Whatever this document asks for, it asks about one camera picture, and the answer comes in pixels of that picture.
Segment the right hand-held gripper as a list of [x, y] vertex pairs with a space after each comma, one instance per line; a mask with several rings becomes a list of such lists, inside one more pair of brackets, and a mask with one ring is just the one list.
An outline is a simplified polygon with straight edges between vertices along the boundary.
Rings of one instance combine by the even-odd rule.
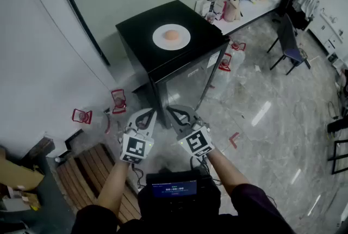
[[204, 157], [215, 149], [209, 125], [200, 119], [193, 108], [176, 104], [167, 106], [165, 113], [178, 135], [178, 143], [192, 157]]

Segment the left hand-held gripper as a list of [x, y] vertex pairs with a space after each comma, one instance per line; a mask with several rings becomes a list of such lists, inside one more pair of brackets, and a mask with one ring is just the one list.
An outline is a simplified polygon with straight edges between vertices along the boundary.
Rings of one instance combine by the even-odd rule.
[[148, 156], [154, 145], [151, 136], [156, 119], [157, 111], [154, 108], [144, 108], [130, 116], [121, 138], [121, 161], [139, 164]]

